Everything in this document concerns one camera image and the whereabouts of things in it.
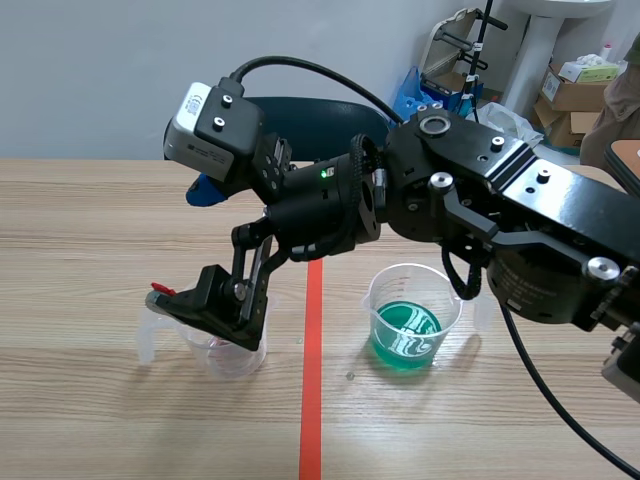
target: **red tape line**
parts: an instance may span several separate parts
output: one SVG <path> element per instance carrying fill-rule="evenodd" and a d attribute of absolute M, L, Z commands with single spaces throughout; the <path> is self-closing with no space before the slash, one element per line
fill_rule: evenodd
<path fill-rule="evenodd" d="M 300 480 L 322 479 L 322 260 L 309 263 L 304 322 Z"/>

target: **table surface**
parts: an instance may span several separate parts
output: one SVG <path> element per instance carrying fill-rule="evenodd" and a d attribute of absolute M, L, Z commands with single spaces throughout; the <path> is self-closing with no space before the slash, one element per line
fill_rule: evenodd
<path fill-rule="evenodd" d="M 193 179 L 160 161 L 0 160 L 0 478 L 298 478 L 306 265 L 272 277 L 279 305 L 254 375 L 211 379 L 170 333 L 137 364 L 149 282 L 229 266 L 232 226 L 261 213 L 251 193 L 188 207 Z M 428 371 L 380 365 L 359 302 L 401 262 L 441 268 L 437 246 L 389 228 L 324 261 L 323 478 L 624 478 L 547 405 L 497 311 L 477 333 L 467 308 Z M 638 405 L 599 374 L 614 335 L 518 324 L 567 409 L 640 465 Z"/>

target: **white plastic bag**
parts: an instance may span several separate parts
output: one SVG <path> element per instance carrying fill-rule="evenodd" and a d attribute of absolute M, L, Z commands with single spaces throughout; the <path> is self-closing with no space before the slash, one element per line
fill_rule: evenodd
<path fill-rule="evenodd" d="M 467 115 L 467 120 L 475 120 L 473 112 Z M 544 138 L 527 120 L 498 103 L 488 103 L 480 108 L 478 120 L 482 125 L 527 142 L 531 147 L 535 147 Z"/>

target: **black chair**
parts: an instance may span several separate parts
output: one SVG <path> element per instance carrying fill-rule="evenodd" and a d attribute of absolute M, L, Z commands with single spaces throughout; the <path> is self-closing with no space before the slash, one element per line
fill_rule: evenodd
<path fill-rule="evenodd" d="M 247 98 L 266 115 L 264 133 L 277 132 L 292 148 L 292 161 L 328 160 L 349 151 L 359 133 L 383 146 L 389 121 L 366 105 L 321 98 Z"/>

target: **measuring cup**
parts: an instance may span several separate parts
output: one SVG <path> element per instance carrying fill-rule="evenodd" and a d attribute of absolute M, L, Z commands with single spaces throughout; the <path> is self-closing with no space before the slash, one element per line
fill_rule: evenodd
<path fill-rule="evenodd" d="M 148 365 L 155 358 L 155 331 L 172 329 L 184 339 L 196 359 L 196 365 L 209 375 L 227 379 L 249 375 L 258 369 L 267 355 L 267 320 L 277 303 L 277 299 L 274 297 L 269 298 L 262 339 L 255 352 L 180 323 L 167 315 L 155 313 L 145 307 L 140 311 L 140 326 L 136 334 L 140 364 Z"/>
<path fill-rule="evenodd" d="M 400 369 L 431 365 L 462 315 L 462 300 L 434 268 L 401 263 L 380 271 L 362 299 L 378 356 Z"/>

